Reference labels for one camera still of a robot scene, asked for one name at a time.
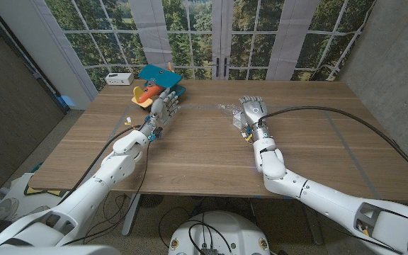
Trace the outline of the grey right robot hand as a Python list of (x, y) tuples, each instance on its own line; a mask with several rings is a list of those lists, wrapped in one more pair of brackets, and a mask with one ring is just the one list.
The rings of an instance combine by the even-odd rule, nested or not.
[(255, 142), (269, 138), (265, 116), (268, 115), (266, 103), (260, 96), (242, 96), (239, 99), (242, 105), (242, 125), (250, 131)]

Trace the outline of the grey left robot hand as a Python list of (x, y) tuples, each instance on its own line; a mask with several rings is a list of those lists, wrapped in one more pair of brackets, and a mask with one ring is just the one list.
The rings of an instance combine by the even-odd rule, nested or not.
[(156, 129), (164, 128), (181, 108), (178, 102), (176, 92), (165, 89), (152, 104), (150, 114), (139, 131), (149, 137)]

